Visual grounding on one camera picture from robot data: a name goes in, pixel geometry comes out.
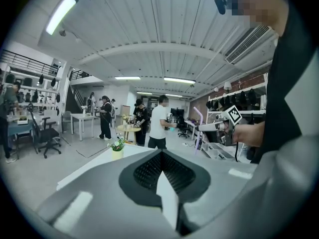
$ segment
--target pink stand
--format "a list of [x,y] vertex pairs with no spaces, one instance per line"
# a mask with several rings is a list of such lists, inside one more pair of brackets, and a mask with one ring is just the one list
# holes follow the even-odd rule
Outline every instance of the pink stand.
[[[198,115],[200,116],[200,125],[203,124],[203,114],[200,113],[200,111],[194,107],[195,111],[198,113]],[[197,153],[197,148],[198,148],[198,145],[199,145],[199,138],[200,138],[200,132],[197,133],[197,141],[196,141],[196,146],[195,146],[195,155]]]

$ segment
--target ceiling light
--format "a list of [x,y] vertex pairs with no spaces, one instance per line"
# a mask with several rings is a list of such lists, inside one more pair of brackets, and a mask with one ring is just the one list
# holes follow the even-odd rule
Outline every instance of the ceiling light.
[[139,76],[121,76],[121,77],[115,77],[117,80],[140,80]]
[[169,97],[177,97],[177,98],[182,98],[183,96],[179,96],[179,95],[172,95],[172,94],[166,94],[166,96]]
[[63,0],[59,7],[56,9],[52,15],[48,26],[46,27],[46,32],[48,34],[53,34],[58,24],[68,13],[68,11],[78,2],[78,0]]
[[147,92],[137,92],[137,93],[142,95],[153,95],[152,93],[147,93]]
[[168,78],[164,77],[165,81],[170,81],[170,82],[183,82],[183,83],[190,83],[190,84],[195,84],[195,81],[192,80],[184,80],[184,79],[178,79],[178,78]]

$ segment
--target ceiling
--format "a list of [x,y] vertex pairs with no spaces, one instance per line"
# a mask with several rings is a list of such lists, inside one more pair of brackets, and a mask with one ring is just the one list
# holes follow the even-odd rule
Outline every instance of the ceiling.
[[42,33],[39,45],[105,82],[141,76],[129,82],[136,90],[197,97],[272,58],[273,31],[235,65],[225,61],[249,27],[246,19],[220,15],[214,0],[79,0],[52,36]]

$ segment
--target floor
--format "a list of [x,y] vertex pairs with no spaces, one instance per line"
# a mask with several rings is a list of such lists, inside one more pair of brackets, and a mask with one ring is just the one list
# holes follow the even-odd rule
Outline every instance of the floor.
[[[99,123],[99,120],[94,121],[93,132],[96,136],[100,134]],[[67,126],[68,128],[66,132],[62,134],[62,137],[66,139],[68,143],[64,139],[61,139],[62,146],[59,147],[62,154],[59,155],[56,151],[50,150],[47,152],[47,159],[44,159],[43,152],[36,154],[32,144],[27,142],[19,146],[20,159],[14,163],[7,164],[5,162],[3,148],[0,146],[0,169],[2,178],[11,193],[34,211],[47,197],[55,192],[57,182],[105,151],[102,150],[88,158],[79,154],[76,150],[77,145],[80,144],[78,123],[74,123],[74,135],[71,135],[70,125]],[[91,122],[86,121],[84,124],[83,141],[81,142],[81,144],[83,144],[84,141],[88,142],[88,150],[92,148],[92,146],[90,146],[90,140],[92,139],[90,127]],[[178,137],[177,131],[177,129],[174,131],[166,131],[166,146],[168,150],[183,155],[194,155],[195,140],[191,140],[191,133],[189,134],[190,137],[185,139],[184,137]],[[113,128],[111,129],[111,134],[112,138],[116,138],[116,132]],[[134,139],[133,134],[129,135],[129,139]],[[147,134],[145,146],[147,146],[148,141],[149,135]],[[201,151],[198,151],[197,155],[205,156]]]

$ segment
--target flower pot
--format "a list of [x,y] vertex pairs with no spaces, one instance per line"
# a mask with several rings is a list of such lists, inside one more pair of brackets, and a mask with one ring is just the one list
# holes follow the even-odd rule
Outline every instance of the flower pot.
[[112,150],[112,160],[118,160],[124,157],[124,150],[121,149],[120,151]]

